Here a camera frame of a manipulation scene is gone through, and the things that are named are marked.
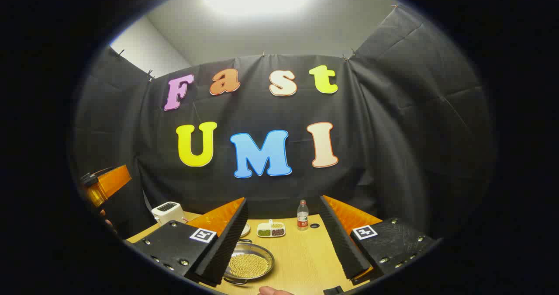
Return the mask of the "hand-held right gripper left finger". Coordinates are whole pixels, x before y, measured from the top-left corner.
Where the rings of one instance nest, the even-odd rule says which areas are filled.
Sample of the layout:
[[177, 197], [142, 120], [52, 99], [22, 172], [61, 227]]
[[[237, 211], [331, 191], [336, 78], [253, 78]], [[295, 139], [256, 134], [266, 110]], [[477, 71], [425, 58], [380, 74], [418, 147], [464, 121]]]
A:
[[247, 219], [246, 198], [239, 198], [187, 223], [166, 222], [131, 247], [164, 271], [216, 286]]

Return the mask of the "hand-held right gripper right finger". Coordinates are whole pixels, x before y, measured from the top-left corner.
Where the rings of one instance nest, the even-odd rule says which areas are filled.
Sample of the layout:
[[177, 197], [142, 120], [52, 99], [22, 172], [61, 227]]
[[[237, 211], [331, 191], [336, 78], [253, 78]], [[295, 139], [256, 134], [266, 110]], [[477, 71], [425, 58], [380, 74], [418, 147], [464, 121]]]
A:
[[438, 242], [399, 217], [384, 221], [322, 195], [319, 215], [345, 276], [355, 282], [394, 274]]

